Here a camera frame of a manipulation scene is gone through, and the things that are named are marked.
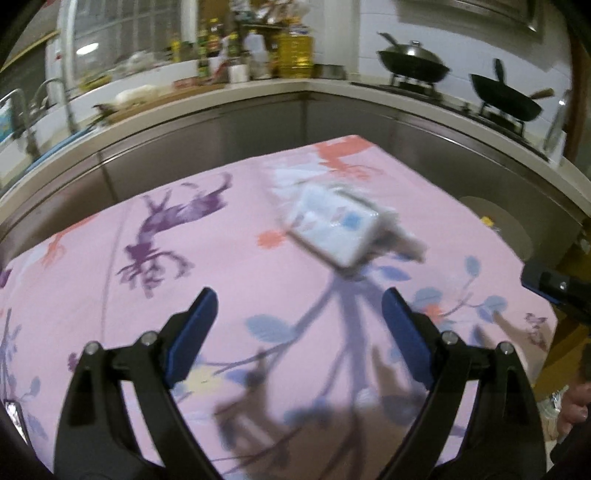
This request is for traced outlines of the person's right hand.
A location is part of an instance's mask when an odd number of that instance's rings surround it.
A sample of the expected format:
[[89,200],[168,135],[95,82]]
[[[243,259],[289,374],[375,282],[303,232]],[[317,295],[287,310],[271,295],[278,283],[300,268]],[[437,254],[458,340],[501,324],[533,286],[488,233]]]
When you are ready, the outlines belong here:
[[591,384],[589,382],[569,386],[562,397],[561,410],[557,419],[560,437],[566,436],[574,426],[588,419],[590,403]]

